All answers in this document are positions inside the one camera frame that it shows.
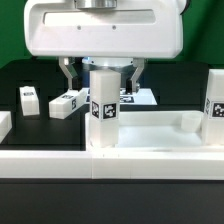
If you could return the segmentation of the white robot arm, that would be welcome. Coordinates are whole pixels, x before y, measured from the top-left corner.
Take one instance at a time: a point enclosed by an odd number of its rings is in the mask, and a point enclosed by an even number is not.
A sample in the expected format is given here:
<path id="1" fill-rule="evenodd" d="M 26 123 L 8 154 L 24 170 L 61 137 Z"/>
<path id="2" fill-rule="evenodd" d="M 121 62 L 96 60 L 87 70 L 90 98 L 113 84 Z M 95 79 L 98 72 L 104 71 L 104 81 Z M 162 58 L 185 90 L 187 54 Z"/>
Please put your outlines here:
<path id="1" fill-rule="evenodd" d="M 70 57 L 95 66 L 136 68 L 135 92 L 144 60 L 169 59 L 183 49 L 182 15 L 191 0 L 27 0 L 25 43 L 34 56 L 57 56 L 67 77 Z"/>

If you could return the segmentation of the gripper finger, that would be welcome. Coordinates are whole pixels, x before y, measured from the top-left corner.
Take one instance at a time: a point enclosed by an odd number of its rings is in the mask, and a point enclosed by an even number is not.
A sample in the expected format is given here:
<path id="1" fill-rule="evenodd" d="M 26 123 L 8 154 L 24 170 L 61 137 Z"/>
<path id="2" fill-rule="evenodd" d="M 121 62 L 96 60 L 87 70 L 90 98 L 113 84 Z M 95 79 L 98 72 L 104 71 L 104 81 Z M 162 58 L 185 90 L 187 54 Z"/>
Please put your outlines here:
<path id="1" fill-rule="evenodd" d="M 137 93 L 139 90 L 138 79 L 140 78 L 144 68 L 145 68 L 145 60 L 143 58 L 134 58 L 133 59 L 133 67 L 135 71 L 133 75 L 126 80 L 126 93 L 132 94 Z"/>
<path id="2" fill-rule="evenodd" d="M 60 57 L 59 58 L 59 66 L 63 71 L 64 75 L 68 79 L 68 89 L 69 90 L 79 90 L 79 77 L 73 66 L 75 63 L 74 57 Z"/>

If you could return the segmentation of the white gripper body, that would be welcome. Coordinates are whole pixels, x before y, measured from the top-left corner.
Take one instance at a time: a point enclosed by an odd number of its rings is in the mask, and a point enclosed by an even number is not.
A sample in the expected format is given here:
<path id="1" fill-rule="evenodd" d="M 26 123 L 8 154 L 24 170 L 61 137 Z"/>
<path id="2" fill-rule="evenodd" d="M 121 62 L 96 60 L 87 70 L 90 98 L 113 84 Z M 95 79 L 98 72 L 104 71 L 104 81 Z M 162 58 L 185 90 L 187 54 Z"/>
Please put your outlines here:
<path id="1" fill-rule="evenodd" d="M 28 0 L 25 43 L 35 56 L 174 58 L 183 48 L 184 0 Z"/>

